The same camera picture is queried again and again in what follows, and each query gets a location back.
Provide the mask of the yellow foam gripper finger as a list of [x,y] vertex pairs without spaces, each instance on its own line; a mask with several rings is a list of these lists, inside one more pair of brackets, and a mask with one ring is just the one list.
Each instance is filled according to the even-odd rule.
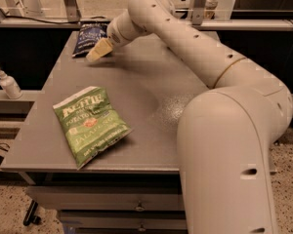
[[107,38],[100,39],[96,45],[87,54],[86,59],[89,62],[94,62],[105,55],[111,53],[113,50],[112,44]]

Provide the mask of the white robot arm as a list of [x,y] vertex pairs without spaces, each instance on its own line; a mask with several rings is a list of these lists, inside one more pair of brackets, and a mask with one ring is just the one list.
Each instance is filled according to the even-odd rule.
[[291,93],[172,8],[168,0],[129,0],[87,58],[157,35],[208,88],[188,103],[177,130],[188,234],[278,234],[269,150],[291,122]]

